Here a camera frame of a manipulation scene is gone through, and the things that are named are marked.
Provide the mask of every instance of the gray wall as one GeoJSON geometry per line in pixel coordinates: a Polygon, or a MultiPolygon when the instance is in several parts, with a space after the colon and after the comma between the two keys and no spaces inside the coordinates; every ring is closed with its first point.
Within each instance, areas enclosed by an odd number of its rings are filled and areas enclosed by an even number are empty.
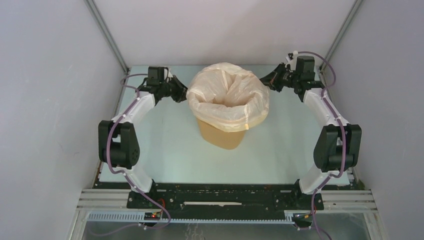
{"type": "Polygon", "coordinates": [[[83,0],[0,1],[0,239],[65,239],[123,75],[83,0]]]}
{"type": "Polygon", "coordinates": [[[422,0],[366,0],[331,60],[335,104],[363,130],[357,172],[392,240],[422,239],[423,11],[422,0]]]}

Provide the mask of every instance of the plastic bag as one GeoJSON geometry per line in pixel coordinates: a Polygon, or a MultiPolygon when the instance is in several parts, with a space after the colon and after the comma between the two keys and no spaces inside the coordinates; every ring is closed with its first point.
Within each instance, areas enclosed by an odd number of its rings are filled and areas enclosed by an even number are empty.
{"type": "Polygon", "coordinates": [[[270,105],[268,88],[258,77],[226,62],[196,74],[186,96],[199,120],[224,132],[240,132],[260,124],[270,105]]]}

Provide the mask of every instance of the trash can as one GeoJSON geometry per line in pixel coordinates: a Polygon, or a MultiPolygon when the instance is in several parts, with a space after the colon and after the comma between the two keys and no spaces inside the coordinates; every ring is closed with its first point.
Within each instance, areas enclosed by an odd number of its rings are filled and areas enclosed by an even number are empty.
{"type": "Polygon", "coordinates": [[[186,96],[202,137],[223,149],[235,149],[269,112],[268,88],[251,71],[226,62],[196,74],[186,96]]]}

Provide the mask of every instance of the light blue table surface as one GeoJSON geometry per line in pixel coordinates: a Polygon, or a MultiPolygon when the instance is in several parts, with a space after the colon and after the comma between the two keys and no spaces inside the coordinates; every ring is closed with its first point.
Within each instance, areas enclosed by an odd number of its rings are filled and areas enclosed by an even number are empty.
{"type": "MultiPolygon", "coordinates": [[[[170,71],[188,86],[205,66],[171,66],[170,71]]],[[[261,78],[273,65],[242,65],[261,78]]],[[[134,66],[131,74],[147,73],[147,66],[134,66]]],[[[144,77],[128,84],[138,87],[144,77]]],[[[119,111],[131,102],[134,90],[126,89],[119,111]]],[[[226,150],[206,142],[200,135],[188,102],[161,100],[135,125],[140,159],[147,174],[157,183],[293,184],[314,164],[313,151],[321,127],[293,89],[270,91],[269,114],[249,129],[241,144],[226,150]]],[[[104,164],[101,182],[125,182],[104,164]]],[[[347,185],[347,174],[329,184],[347,185]]]]}

